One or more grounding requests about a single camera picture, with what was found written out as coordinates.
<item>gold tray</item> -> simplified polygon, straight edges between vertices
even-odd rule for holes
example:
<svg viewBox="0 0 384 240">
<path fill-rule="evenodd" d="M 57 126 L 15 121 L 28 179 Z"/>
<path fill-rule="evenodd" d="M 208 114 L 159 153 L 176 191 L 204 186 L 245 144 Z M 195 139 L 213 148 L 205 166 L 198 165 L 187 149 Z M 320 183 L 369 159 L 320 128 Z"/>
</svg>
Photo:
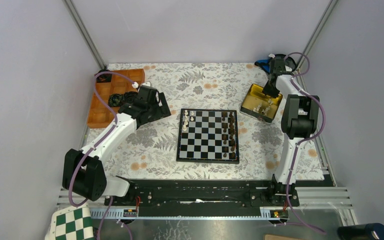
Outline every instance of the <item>gold tray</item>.
<svg viewBox="0 0 384 240">
<path fill-rule="evenodd" d="M 278 112 L 283 97 L 280 93 L 277 97 L 265 95 L 262 86 L 252 84 L 243 99 L 240 111 L 259 121 L 271 123 Z"/>
</svg>

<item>metal frame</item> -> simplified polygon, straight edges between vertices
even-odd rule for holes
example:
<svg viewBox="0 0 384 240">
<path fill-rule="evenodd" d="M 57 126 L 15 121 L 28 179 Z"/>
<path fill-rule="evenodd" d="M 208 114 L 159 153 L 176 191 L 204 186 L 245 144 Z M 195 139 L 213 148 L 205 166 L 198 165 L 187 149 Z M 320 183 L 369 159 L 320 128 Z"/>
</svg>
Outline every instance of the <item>metal frame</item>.
<svg viewBox="0 0 384 240">
<path fill-rule="evenodd" d="M 323 210 L 335 209 L 339 213 L 344 226 L 355 225 L 357 220 L 353 206 L 345 187 L 296 187 L 299 195 L 300 206 L 297 210 Z M 73 200 L 80 202 L 84 198 L 73 194 Z M 93 219 L 100 219 L 107 209 L 104 206 L 105 198 L 101 197 L 97 201 L 89 202 L 91 216 Z M 59 194 L 57 208 L 63 209 L 70 206 L 68 190 L 62 188 Z M 237 217 L 187 217 L 187 216 L 159 216 L 159 217 L 122 217 L 124 209 L 135 209 L 135 206 L 112 206 L 109 210 L 108 219 L 148 219 L 148 220 L 271 220 L 267 213 L 270 210 L 281 210 L 282 207 L 260 207 L 260 216 L 237 216 Z"/>
<path fill-rule="evenodd" d="M 99 51 L 97 47 L 95 46 L 94 42 L 92 41 L 91 36 L 88 33 L 88 30 L 85 27 L 85 24 L 83 23 L 82 19 L 80 18 L 79 13 L 76 10 L 76 7 L 72 0 L 62 0 L 67 7 L 68 12 L 70 13 L 74 23 L 76 24 L 80 34 L 82 35 L 84 41 L 86 42 L 87 47 L 89 47 L 90 52 L 93 55 L 93 58 L 95 59 L 96 63 L 99 65 L 100 69 L 105 68 L 105 62 L 102 59 L 101 55 L 99 54 Z"/>
<path fill-rule="evenodd" d="M 85 40 L 87 46 L 89 47 L 96 63 L 99 65 L 100 68 L 105 68 L 106 64 L 104 60 L 102 59 L 101 55 L 99 54 L 98 49 L 96 48 L 94 42 L 92 41 L 91 36 L 89 35 L 82 19 L 80 18 L 76 7 L 72 0 L 62 0 L 64 4 L 67 7 L 68 12 L 73 18 L 73 21 L 77 25 L 83 39 Z M 335 9 L 335 6 L 338 4 L 340 0 L 331 0 L 329 4 L 327 5 L 319 23 L 317 24 L 314 32 L 311 35 L 311 38 L 309 39 L 307 45 L 304 48 L 303 53 L 308 55 L 311 51 L 313 45 L 315 44 L 317 38 L 319 37 L 323 27 L 325 26 L 327 20 L 329 19 L 329 16 L 332 14 L 333 10 Z M 299 68 L 303 66 L 304 59 L 302 57 L 299 58 L 297 62 L 298 71 Z M 302 86 L 304 90 L 307 90 L 306 84 L 304 81 L 304 78 L 298 77 L 297 82 L 299 85 Z M 356 216 L 353 210 L 352 203 L 349 198 L 348 191 L 345 187 L 336 187 L 337 181 L 335 178 L 335 175 L 330 168 L 331 161 L 329 159 L 329 155 L 327 154 L 327 150 L 324 148 L 324 139 L 323 135 L 319 136 L 314 140 L 317 153 L 320 156 L 320 164 L 323 169 L 323 174 L 326 176 L 329 174 L 332 178 L 334 187 L 296 187 L 296 190 L 299 195 L 299 201 L 300 206 L 296 207 L 298 210 L 305 210 L 305 209 L 336 209 L 341 217 L 342 224 L 344 226 L 348 225 L 356 225 L 357 220 Z M 77 194 L 73 194 L 73 199 L 75 202 L 80 202 L 83 200 L 82 196 L 79 196 Z M 103 216 L 103 213 L 106 210 L 106 206 L 104 206 L 105 198 L 101 197 L 95 202 L 89 202 L 89 207 L 91 211 L 92 218 L 94 219 L 100 219 Z M 61 189 L 59 198 L 57 201 L 56 208 L 62 209 L 69 207 L 70 203 L 68 200 L 68 191 L 64 188 Z M 110 211 L 109 215 L 106 217 L 108 219 L 129 219 L 128 217 L 121 217 L 120 213 L 122 213 L 123 209 L 134 209 L 133 206 L 113 206 Z M 269 220 L 267 216 L 267 211 L 269 210 L 279 210 L 281 207 L 261 207 L 260 212 L 261 216 L 255 216 L 255 217 L 138 217 L 137 219 L 163 219 L 163 220 L 203 220 L 203 219 L 211 219 L 211 220 Z"/>
<path fill-rule="evenodd" d="M 302 53 L 304 53 L 305 55 L 308 55 L 310 53 L 314 43 L 316 42 L 317 38 L 320 35 L 320 32 L 322 31 L 330 15 L 332 14 L 332 11 L 335 9 L 335 6 L 338 4 L 339 1 L 340 0 L 330 0 L 329 4 L 327 5 L 326 9 L 323 12 L 323 15 L 320 18 L 320 21 L 318 22 L 314 32 L 312 33 L 310 40 L 308 41 Z M 301 68 L 303 66 L 303 63 L 304 63 L 304 58 L 301 56 L 298 59 L 297 67 Z"/>
</svg>

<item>chessboard frame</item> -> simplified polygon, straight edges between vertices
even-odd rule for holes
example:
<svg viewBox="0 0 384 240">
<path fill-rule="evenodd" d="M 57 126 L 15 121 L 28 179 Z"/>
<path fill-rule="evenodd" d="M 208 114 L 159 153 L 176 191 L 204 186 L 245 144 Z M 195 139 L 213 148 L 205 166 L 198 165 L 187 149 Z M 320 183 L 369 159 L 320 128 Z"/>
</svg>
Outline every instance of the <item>chessboard frame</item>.
<svg viewBox="0 0 384 240">
<path fill-rule="evenodd" d="M 194 112 L 228 112 L 234 113 L 234 129 L 235 129 L 235 153 L 236 159 L 203 159 L 203 158 L 183 158 L 180 157 L 180 148 L 181 148 L 181 139 L 182 139 L 182 116 L 184 115 L 185 110 L 194 111 Z M 199 108 L 182 108 L 180 109 L 180 119 L 179 119 L 179 130 L 177 137 L 177 149 L 176 149 L 176 161 L 177 162 L 189 162 L 189 163 L 219 163 L 219 164 L 239 164 L 240 156 L 239 156 L 239 137 L 238 137 L 238 112 L 236 110 L 228 110 L 228 109 L 199 109 Z"/>
</svg>

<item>black cylindrical object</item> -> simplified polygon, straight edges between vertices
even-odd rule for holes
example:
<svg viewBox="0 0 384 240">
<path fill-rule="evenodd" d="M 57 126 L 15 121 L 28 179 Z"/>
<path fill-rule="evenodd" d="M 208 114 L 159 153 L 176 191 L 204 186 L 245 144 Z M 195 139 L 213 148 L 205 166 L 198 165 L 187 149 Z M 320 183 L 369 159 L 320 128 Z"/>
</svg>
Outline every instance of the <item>black cylindrical object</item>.
<svg viewBox="0 0 384 240">
<path fill-rule="evenodd" d="M 337 234 L 342 240 L 384 240 L 384 225 L 369 223 L 354 226 L 341 226 Z"/>
</svg>

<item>black chess piece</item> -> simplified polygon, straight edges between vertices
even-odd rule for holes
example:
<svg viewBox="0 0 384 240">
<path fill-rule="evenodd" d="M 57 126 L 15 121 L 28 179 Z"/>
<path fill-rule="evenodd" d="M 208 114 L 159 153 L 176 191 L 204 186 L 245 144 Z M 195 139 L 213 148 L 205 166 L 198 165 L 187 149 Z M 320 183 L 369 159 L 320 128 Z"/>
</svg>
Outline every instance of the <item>black chess piece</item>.
<svg viewBox="0 0 384 240">
<path fill-rule="evenodd" d="M 228 116 L 228 113 L 227 113 L 227 112 L 225 112 L 225 111 L 221 112 L 221 120 L 222 120 L 222 121 L 226 120 L 226 117 L 227 117 L 227 116 Z"/>
<path fill-rule="evenodd" d="M 227 136 L 226 134 L 223 134 L 223 135 L 221 136 L 221 139 L 224 140 L 224 141 L 223 141 L 223 144 L 228 144 L 228 136 Z"/>
<path fill-rule="evenodd" d="M 221 127 L 223 128 L 223 133 L 225 133 L 226 130 L 228 129 L 228 123 L 227 122 L 222 122 L 221 123 Z"/>
</svg>

